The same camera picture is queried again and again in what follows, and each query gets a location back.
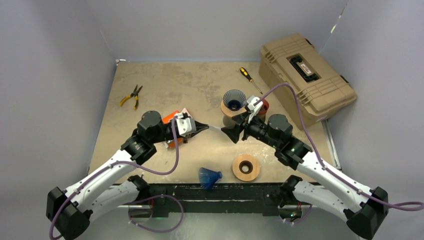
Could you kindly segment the orange coffee filter box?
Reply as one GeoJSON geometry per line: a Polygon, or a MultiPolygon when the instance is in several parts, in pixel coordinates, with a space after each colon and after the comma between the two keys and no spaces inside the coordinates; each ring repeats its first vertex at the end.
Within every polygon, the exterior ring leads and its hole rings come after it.
{"type": "MultiPolygon", "coordinates": [[[[170,123],[171,121],[172,121],[172,119],[173,119],[173,117],[176,115],[176,114],[179,114],[179,113],[185,113],[185,114],[187,114],[189,117],[191,117],[192,115],[190,114],[190,112],[186,109],[186,108],[183,108],[181,111],[178,111],[178,110],[176,110],[176,111],[174,111],[174,112],[172,112],[171,114],[169,114],[168,116],[166,116],[166,117],[164,117],[163,119],[162,119],[162,121],[164,122],[164,123],[170,123]]],[[[171,140],[167,140],[165,143],[164,143],[164,146],[165,146],[165,148],[175,148],[175,143],[174,143],[174,140],[173,139],[171,139],[171,140]]]]}

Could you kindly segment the red black coffee carafe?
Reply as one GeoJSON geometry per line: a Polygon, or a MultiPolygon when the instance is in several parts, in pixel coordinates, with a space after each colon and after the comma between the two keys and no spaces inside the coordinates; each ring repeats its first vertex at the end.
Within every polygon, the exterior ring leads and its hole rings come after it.
{"type": "Polygon", "coordinates": [[[261,102],[262,102],[262,106],[258,112],[258,115],[266,115],[269,109],[269,103],[266,99],[263,99],[261,102]]]}

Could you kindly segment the grey glass carafe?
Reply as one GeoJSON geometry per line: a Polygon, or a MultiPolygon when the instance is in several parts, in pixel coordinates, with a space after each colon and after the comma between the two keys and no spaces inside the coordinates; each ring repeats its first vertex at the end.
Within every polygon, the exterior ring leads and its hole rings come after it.
{"type": "Polygon", "coordinates": [[[223,116],[222,122],[225,127],[233,127],[236,123],[231,117],[226,115],[223,116]]]}

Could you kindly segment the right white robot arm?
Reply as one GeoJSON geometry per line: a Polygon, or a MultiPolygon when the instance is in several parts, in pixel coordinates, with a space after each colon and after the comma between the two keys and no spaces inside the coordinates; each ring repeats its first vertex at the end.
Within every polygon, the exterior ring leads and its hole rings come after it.
{"type": "Polygon", "coordinates": [[[267,122],[256,116],[248,122],[248,118],[248,113],[234,116],[234,125],[222,127],[221,131],[233,143],[252,137],[274,148],[280,163],[321,185],[316,187],[291,175],[280,187],[281,206],[305,202],[339,217],[363,239],[375,236],[389,212],[383,205],[388,202],[384,189],[371,189],[325,163],[309,145],[293,136],[293,126],[285,115],[273,114],[267,122]]]}

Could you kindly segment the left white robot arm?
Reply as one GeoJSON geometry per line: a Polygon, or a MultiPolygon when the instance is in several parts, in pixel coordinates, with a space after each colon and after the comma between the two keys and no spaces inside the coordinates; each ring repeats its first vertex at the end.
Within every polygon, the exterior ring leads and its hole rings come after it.
{"type": "Polygon", "coordinates": [[[187,140],[209,129],[209,125],[194,120],[184,112],[176,113],[165,123],[154,110],[145,112],[131,136],[103,165],[82,180],[61,189],[55,187],[47,194],[46,217],[50,220],[49,238],[74,240],[91,221],[130,202],[138,205],[149,199],[148,184],[141,178],[128,180],[117,188],[110,187],[120,178],[143,164],[156,152],[156,143],[187,140]]]}

